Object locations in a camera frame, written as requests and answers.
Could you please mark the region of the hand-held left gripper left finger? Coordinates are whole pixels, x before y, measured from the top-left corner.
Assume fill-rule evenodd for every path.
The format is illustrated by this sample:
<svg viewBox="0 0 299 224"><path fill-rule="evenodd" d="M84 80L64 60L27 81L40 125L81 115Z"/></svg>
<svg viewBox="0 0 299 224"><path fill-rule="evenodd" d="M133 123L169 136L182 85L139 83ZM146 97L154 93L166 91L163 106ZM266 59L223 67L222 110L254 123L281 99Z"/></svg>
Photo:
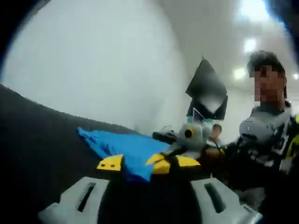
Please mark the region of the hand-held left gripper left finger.
<svg viewBox="0 0 299 224"><path fill-rule="evenodd" d="M64 189L57 202L38 213L43 224L113 224L121 220L128 197L131 157L119 154L99 161Z"/></svg>

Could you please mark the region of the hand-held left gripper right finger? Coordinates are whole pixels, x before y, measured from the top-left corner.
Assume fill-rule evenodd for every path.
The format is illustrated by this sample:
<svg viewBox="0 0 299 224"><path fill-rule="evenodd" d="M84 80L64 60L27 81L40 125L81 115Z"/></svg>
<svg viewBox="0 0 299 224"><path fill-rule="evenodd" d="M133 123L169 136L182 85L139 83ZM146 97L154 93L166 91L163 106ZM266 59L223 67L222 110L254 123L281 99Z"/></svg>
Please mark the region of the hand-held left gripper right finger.
<svg viewBox="0 0 299 224"><path fill-rule="evenodd" d="M193 158L176 155L179 168L199 168ZM216 178L190 181L203 224L257 224L262 215L241 204L239 196Z"/></svg>

